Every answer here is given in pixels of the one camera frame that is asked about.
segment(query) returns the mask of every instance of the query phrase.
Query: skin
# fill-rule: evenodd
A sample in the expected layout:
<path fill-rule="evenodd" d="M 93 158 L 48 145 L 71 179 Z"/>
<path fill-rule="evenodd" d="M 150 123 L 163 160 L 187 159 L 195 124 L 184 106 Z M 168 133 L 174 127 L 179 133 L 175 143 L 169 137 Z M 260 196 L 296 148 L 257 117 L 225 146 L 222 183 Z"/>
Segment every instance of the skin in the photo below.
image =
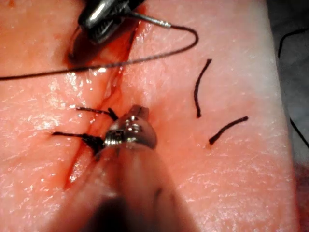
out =
<path fill-rule="evenodd" d="M 1 3 L 1 75 L 71 65 L 68 47 L 82 8 L 77 0 Z M 296 231 L 295 179 L 265 2 L 147 0 L 143 10 L 196 29 L 199 44 L 173 57 L 124 67 L 120 76 L 119 69 L 109 69 L 96 76 L 0 82 L 1 231 L 52 231 L 66 217 L 83 218 L 78 207 L 94 207 L 91 196 L 80 198 L 74 210 L 66 207 L 76 186 L 86 182 L 91 150 L 78 138 L 51 133 L 103 136 L 112 123 L 108 116 L 72 107 L 112 107 L 121 116 L 132 104 L 150 109 L 156 151 L 197 228 Z M 144 24 L 127 54 L 119 44 L 127 44 L 130 34 L 122 33 L 89 63 L 139 58 L 193 39 Z M 213 61 L 200 83 L 202 117 L 197 119 L 193 88 L 208 58 Z M 243 116 L 249 120 L 209 145 L 222 126 Z"/>

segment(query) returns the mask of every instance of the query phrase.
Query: cut suture end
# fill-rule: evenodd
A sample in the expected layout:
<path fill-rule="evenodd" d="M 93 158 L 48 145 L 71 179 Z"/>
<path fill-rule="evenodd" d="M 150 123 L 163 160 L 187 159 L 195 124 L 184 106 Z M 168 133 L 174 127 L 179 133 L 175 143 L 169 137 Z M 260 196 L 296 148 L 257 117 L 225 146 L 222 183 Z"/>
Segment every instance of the cut suture end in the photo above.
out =
<path fill-rule="evenodd" d="M 197 108 L 197 118 L 200 118 L 202 116 L 201 114 L 201 108 L 199 107 L 199 103 L 198 103 L 198 98 L 197 98 L 197 94 L 198 94 L 198 87 L 199 87 L 199 83 L 201 82 L 201 78 L 204 74 L 204 72 L 206 71 L 206 69 L 208 68 L 208 66 L 210 65 L 212 59 L 208 59 L 205 66 L 202 69 L 202 72 L 199 74 L 197 81 L 195 83 L 195 87 L 194 87 L 194 103 L 195 106 Z"/>
<path fill-rule="evenodd" d="M 230 122 L 230 123 L 227 124 L 226 126 L 222 127 L 222 128 L 218 131 L 218 133 L 216 133 L 213 137 L 211 137 L 211 138 L 209 139 L 210 145 L 213 145 L 227 129 L 231 128 L 232 126 L 234 126 L 234 125 L 236 125 L 236 124 L 238 124 L 238 123 L 240 123 L 240 122 L 247 121 L 248 119 L 249 119 L 248 116 L 245 116 L 245 117 L 242 117 L 242 118 L 240 118 L 240 119 L 237 119 L 237 120 L 235 120 L 235 121 L 233 121 L 233 122 Z"/>

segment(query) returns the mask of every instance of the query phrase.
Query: metal jaw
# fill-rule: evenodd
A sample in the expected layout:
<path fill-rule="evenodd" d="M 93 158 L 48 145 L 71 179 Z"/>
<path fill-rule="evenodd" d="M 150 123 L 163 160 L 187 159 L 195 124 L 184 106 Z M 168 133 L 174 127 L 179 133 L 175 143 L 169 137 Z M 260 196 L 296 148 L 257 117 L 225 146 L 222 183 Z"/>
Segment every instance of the metal jaw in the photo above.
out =
<path fill-rule="evenodd" d="M 105 137 L 105 146 L 118 145 L 123 142 L 139 143 L 152 149 L 156 147 L 157 136 L 147 121 L 149 109 L 133 105 L 130 111 L 117 119 L 109 128 Z"/>

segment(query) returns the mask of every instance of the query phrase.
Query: black suture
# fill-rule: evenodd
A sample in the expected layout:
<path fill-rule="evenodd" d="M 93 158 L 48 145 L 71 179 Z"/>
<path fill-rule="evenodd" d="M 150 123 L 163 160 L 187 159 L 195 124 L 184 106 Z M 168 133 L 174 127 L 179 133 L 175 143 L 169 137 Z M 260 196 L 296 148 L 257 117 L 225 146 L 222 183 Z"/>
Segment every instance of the black suture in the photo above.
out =
<path fill-rule="evenodd" d="M 89 112 L 93 112 L 93 113 L 97 113 L 97 114 L 110 115 L 110 112 L 107 112 L 107 111 L 104 111 L 104 110 L 95 110 L 95 109 L 80 107 L 80 106 L 77 106 L 75 109 L 80 110 L 80 111 L 89 111 Z"/>
<path fill-rule="evenodd" d="M 119 118 L 114 112 L 114 110 L 112 110 L 112 108 L 108 108 L 107 110 L 110 113 L 110 117 L 112 118 L 113 121 L 116 121 Z"/>
<path fill-rule="evenodd" d="M 300 34 L 300 33 L 304 33 L 305 31 L 309 30 L 309 28 L 302 28 L 302 29 L 298 29 L 298 30 L 295 30 L 295 31 L 292 31 L 292 32 L 289 32 L 287 34 L 285 34 L 281 40 L 280 40 L 280 45 L 279 45 L 279 49 L 278 49 L 278 58 L 280 58 L 281 56 L 281 51 L 282 51 L 282 48 L 283 48 L 283 41 L 289 37 L 289 36 L 292 36 L 292 35 L 296 35 L 296 34 Z M 301 140 L 304 142 L 304 144 L 307 146 L 307 148 L 309 149 L 309 143 L 308 141 L 305 139 L 305 137 L 303 136 L 303 134 L 300 132 L 300 130 L 298 129 L 298 127 L 296 126 L 296 124 L 294 123 L 294 121 L 291 119 L 290 117 L 290 122 L 291 122 L 291 125 L 292 127 L 294 128 L 294 130 L 297 132 L 297 134 L 299 135 L 299 137 L 301 138 Z"/>
<path fill-rule="evenodd" d="M 73 134 L 73 133 L 64 133 L 56 131 L 52 133 L 52 135 L 62 135 L 66 137 L 78 137 L 82 138 L 82 141 L 89 146 L 92 151 L 93 155 L 95 156 L 100 150 L 104 149 L 105 143 L 104 140 L 101 137 L 92 136 L 89 134 Z"/>
<path fill-rule="evenodd" d="M 108 115 L 109 117 L 111 117 L 111 119 L 113 121 L 116 121 L 119 117 L 116 115 L 116 113 L 111 109 L 108 108 L 108 111 L 104 111 L 104 110 L 95 110 L 95 109 L 91 109 L 91 108 L 86 108 L 86 107 L 76 107 L 76 110 L 80 110 L 80 111 L 89 111 L 89 112 L 93 112 L 96 114 L 104 114 L 104 115 Z"/>
<path fill-rule="evenodd" d="M 160 59 L 160 58 L 165 58 L 168 56 L 172 56 L 178 53 L 182 53 L 184 51 L 187 51 L 197 45 L 199 37 L 198 33 L 196 30 L 188 27 L 183 27 L 183 26 L 177 26 L 177 25 L 171 25 L 171 29 L 175 30 L 182 30 L 182 31 L 187 31 L 191 34 L 194 35 L 195 40 L 193 43 L 190 45 L 171 51 L 171 52 L 165 52 L 162 54 L 158 55 L 153 55 L 145 58 L 139 58 L 139 59 L 133 59 L 133 60 L 127 60 L 127 61 L 120 61 L 120 62 L 115 62 L 115 63 L 108 63 L 108 64 L 100 64 L 100 65 L 93 65 L 93 66 L 82 66 L 82 67 L 76 67 L 76 68 L 71 68 L 71 69 L 62 69 L 62 70 L 55 70 L 55 71 L 48 71 L 48 72 L 39 72 L 39 73 L 31 73 L 31 74 L 24 74 L 24 75 L 15 75 L 15 76 L 3 76 L 0 77 L 0 81 L 7 81 L 7 80 L 17 80 L 17 79 L 26 79 L 26 78 L 34 78 L 34 77 L 43 77 L 43 76 L 48 76 L 48 75 L 56 75 L 56 74 L 63 74 L 63 73 L 80 73 L 84 72 L 87 70 L 97 70 L 100 68 L 112 68 L 112 67 L 122 67 L 125 65 L 131 65 L 131 64 L 137 64 L 141 62 L 146 62 L 150 60 L 155 60 L 155 59 Z"/>
<path fill-rule="evenodd" d="M 236 124 L 238 124 L 238 123 L 240 123 L 240 122 L 247 121 L 248 119 L 249 119 L 248 116 L 245 116 L 245 117 L 242 117 L 242 118 L 240 118 L 240 119 L 237 119 L 237 120 L 235 120 L 235 121 L 233 121 L 233 122 L 230 122 L 230 123 L 227 124 L 226 126 L 222 127 L 222 128 L 218 131 L 218 133 L 216 133 L 213 137 L 211 137 L 211 138 L 209 139 L 210 145 L 213 145 L 214 142 L 216 142 L 216 141 L 220 138 L 220 136 L 221 136 L 227 129 L 231 128 L 232 126 L 234 126 L 234 125 L 236 125 Z"/>
<path fill-rule="evenodd" d="M 297 30 L 294 30 L 292 32 L 289 32 L 289 33 L 286 33 L 285 35 L 283 35 L 283 37 L 281 38 L 280 40 L 280 44 L 279 44 L 279 49 L 278 49 L 278 58 L 280 58 L 281 56 L 281 51 L 282 51 L 282 47 L 283 47 L 283 42 L 284 40 L 289 37 L 289 36 L 292 36 L 292 35 L 297 35 L 297 34 L 301 34 L 301 33 L 304 33 L 305 31 L 309 30 L 309 28 L 301 28 L 301 29 L 297 29 Z"/>
<path fill-rule="evenodd" d="M 158 222 L 158 211 L 157 211 L 157 207 L 158 207 L 158 200 L 160 195 L 162 194 L 163 189 L 160 187 L 156 190 L 156 192 L 154 193 L 154 223 L 156 224 Z"/>
<path fill-rule="evenodd" d="M 198 98 L 197 98 L 198 87 L 199 87 L 199 83 L 201 82 L 201 78 L 202 78 L 204 72 L 206 71 L 206 69 L 208 68 L 208 66 L 210 65 L 211 61 L 212 61 L 212 59 L 207 59 L 207 62 L 205 64 L 205 66 L 203 67 L 202 72 L 198 76 L 197 81 L 195 83 L 195 87 L 194 87 L 194 103 L 195 103 L 195 106 L 197 108 L 197 118 L 202 116 L 201 108 L 199 107 Z"/>
<path fill-rule="evenodd" d="M 302 141 L 305 143 L 305 145 L 307 146 L 307 148 L 309 149 L 309 143 L 308 141 L 305 139 L 305 137 L 303 136 L 303 134 L 300 132 L 300 130 L 297 128 L 297 126 L 295 125 L 295 123 L 293 122 L 293 120 L 290 118 L 290 122 L 292 124 L 292 127 L 295 129 L 295 131 L 297 132 L 297 134 L 299 135 L 299 137 L 302 139 Z"/>

